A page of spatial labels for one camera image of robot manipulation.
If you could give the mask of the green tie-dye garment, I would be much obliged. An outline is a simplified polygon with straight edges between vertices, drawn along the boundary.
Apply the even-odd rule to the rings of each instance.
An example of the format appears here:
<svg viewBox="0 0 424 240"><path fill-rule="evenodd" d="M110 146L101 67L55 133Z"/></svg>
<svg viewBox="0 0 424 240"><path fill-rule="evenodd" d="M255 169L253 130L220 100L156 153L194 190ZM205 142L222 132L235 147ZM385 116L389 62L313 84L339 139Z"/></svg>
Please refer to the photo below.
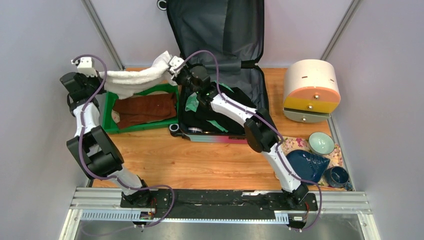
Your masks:
<svg viewBox="0 0 424 240"><path fill-rule="evenodd" d="M230 120L223 114L200 106L196 92L187 97L182 117L186 125L202 129L204 132L229 132L225 126L228 127L230 125Z"/></svg>

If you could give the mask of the white cloth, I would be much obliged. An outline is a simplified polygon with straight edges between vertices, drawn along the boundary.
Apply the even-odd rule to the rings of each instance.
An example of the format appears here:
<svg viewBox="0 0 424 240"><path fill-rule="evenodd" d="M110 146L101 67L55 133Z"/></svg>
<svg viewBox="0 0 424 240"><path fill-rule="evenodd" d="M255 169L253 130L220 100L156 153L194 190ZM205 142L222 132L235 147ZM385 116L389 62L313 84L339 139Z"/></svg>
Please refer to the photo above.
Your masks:
<svg viewBox="0 0 424 240"><path fill-rule="evenodd" d="M104 89L114 93L119 99L127 99L136 93L150 89L167 81L171 86L177 84L168 72L168 62L171 57L168 51L160 54L152 63L151 67L140 71L107 71Z"/></svg>

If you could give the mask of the floral beige fabric pouch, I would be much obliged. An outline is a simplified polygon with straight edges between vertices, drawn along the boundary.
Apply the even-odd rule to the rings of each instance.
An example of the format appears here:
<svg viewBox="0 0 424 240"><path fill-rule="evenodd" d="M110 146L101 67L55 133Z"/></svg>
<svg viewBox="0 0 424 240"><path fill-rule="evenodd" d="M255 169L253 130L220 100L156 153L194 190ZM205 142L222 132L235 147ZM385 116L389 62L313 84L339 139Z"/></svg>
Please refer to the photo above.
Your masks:
<svg viewBox="0 0 424 240"><path fill-rule="evenodd" d="M111 111L111 119L115 124L118 124L121 121L120 114L114 110Z"/></svg>

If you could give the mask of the black clothing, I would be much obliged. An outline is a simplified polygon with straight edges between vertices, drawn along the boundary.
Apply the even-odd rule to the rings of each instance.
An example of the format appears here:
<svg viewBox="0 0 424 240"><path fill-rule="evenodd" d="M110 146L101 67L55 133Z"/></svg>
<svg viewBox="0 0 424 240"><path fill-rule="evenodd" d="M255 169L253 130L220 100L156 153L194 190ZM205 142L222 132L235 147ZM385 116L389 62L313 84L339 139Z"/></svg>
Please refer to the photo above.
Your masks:
<svg viewBox="0 0 424 240"><path fill-rule="evenodd" d="M186 100L185 103L183 104L182 107L182 112L181 112L181 120L180 122L184 125L186 125L183 122L183 112L184 112L184 108L186 105ZM224 103L224 101L222 100L221 97L219 97L219 95L217 95L217 99L215 100L216 103L212 104L212 105L203 105L200 103L199 101L199 105L202 107L207 107L208 109L222 114L224 116L226 116L230 121L229 121L229 126L225 126L225 128L228 130L228 133L220 133L220 132L211 132L211 131L204 131L204 132L211 132L211 133L218 133L218 134L230 134L230 135L243 135L245 133L245 128L243 126L243 121L241 119L241 117L237 116L237 114L241 113L241 110L237 109L235 106L230 105L228 103Z"/></svg>

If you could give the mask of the green plastic tray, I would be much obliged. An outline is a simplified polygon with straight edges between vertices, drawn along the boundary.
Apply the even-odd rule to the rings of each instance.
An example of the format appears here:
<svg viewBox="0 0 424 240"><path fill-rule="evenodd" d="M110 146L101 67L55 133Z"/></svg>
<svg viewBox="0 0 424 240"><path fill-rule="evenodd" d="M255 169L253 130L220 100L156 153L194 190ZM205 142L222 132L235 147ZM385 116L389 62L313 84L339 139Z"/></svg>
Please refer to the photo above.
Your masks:
<svg viewBox="0 0 424 240"><path fill-rule="evenodd" d="M166 128L178 122L178 108L179 89L170 84L159 84L125 99L108 92L102 127L109 134Z"/></svg>

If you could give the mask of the brown cloth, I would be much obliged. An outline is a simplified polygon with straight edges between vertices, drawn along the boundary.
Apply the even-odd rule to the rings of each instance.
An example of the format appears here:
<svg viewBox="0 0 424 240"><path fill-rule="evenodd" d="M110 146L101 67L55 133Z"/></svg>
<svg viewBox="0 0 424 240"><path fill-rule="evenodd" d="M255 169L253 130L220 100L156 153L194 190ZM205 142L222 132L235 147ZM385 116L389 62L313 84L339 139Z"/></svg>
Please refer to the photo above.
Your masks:
<svg viewBox="0 0 424 240"><path fill-rule="evenodd" d="M143 95L115 101L113 110L120 115L119 129L167 120L177 116L177 95Z"/></svg>

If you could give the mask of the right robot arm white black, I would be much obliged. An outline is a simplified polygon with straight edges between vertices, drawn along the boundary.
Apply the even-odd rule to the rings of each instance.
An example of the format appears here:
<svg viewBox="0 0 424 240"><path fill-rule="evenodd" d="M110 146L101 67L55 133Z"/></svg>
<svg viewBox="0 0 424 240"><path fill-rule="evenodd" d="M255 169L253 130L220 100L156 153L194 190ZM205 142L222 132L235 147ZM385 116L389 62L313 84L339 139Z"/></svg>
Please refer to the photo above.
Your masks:
<svg viewBox="0 0 424 240"><path fill-rule="evenodd" d="M171 66L168 72L177 85L187 87L197 94L200 105L227 116L244 128L249 147L262 154L276 174L286 205L293 210L299 209L305 203L309 189L285 156L281 146L283 137L269 111L248 107L230 98L221 90L219 83L211 82L203 66Z"/></svg>

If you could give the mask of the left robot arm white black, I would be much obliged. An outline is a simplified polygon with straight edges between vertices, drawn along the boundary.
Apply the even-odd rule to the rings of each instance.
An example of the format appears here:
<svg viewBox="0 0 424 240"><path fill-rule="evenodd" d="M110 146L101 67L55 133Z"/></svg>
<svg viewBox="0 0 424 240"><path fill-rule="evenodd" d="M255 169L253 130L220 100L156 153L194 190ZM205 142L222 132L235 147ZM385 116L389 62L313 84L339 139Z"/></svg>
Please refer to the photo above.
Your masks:
<svg viewBox="0 0 424 240"><path fill-rule="evenodd" d="M124 167L121 153L99 123L96 95L105 92L104 80L98 72L92 76L69 72L60 82L68 91L67 105L77 123L76 133L66 146L84 174L91 180L114 182L125 201L148 207L153 194L146 182Z"/></svg>

